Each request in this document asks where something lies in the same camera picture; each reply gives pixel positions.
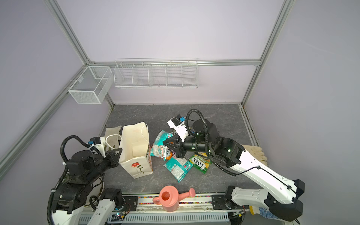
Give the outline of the teal snack pack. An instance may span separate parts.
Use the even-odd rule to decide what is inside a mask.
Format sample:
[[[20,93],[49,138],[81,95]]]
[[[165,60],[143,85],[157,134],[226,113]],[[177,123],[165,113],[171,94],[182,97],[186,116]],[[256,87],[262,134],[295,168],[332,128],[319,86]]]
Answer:
[[[173,155],[166,161],[164,167],[175,177],[177,182],[181,182],[193,167],[185,158],[178,158]]]
[[[166,132],[164,130],[162,130],[156,137],[154,144],[152,145],[151,148],[151,156],[154,157],[158,157],[164,160],[164,152],[166,150],[170,150],[167,146],[165,146],[163,144],[163,142],[170,138],[173,137],[174,135],[176,135],[176,132]]]

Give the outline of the white paper gift bag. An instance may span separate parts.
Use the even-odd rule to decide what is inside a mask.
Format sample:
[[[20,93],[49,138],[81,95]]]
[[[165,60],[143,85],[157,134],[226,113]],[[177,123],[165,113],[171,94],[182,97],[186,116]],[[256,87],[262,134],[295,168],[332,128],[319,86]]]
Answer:
[[[121,140],[110,140],[109,146],[122,148],[119,164],[134,179],[153,173],[148,127],[145,122],[123,126]]]

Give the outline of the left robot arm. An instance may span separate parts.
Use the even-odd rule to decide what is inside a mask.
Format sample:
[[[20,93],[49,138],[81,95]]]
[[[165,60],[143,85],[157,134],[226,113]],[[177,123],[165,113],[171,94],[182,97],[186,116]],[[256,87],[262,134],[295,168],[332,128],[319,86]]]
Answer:
[[[71,159],[65,154],[66,143],[76,139],[87,150],[75,153]],[[100,178],[106,170],[116,168],[122,148],[110,150],[103,157],[93,145],[85,143],[80,137],[72,135],[64,139],[60,147],[60,154],[65,163],[65,169],[57,184],[52,189],[47,204],[47,222],[54,225],[53,214],[62,210],[67,214],[85,206],[86,199],[93,189],[93,183]]]

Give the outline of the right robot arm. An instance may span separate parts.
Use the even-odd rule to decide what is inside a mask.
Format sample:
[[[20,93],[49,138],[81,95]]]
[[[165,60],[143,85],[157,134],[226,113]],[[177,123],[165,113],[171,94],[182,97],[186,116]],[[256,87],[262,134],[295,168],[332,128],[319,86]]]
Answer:
[[[186,117],[177,115],[167,123],[176,134],[163,144],[177,157],[183,158],[187,152],[205,153],[223,172],[234,177],[243,174],[260,186],[260,189],[228,186],[220,203],[215,203],[216,208],[256,206],[288,222],[297,222],[302,216],[303,202],[299,197],[305,192],[303,181],[285,178],[252,156],[243,145],[220,136],[216,125],[197,109],[189,110]]]

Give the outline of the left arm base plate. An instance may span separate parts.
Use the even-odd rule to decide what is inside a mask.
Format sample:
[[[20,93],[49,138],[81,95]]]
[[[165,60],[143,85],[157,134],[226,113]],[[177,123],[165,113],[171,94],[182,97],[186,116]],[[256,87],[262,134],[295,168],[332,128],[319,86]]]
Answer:
[[[138,206],[138,196],[123,196],[121,212],[135,212]]]

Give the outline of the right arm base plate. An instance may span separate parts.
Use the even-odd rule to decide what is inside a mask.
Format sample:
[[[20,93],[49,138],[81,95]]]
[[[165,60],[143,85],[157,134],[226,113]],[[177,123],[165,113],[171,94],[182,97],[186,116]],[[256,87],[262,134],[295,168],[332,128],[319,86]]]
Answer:
[[[214,210],[249,210],[249,206],[239,206],[231,200],[226,200],[225,195],[212,195],[211,204]]]

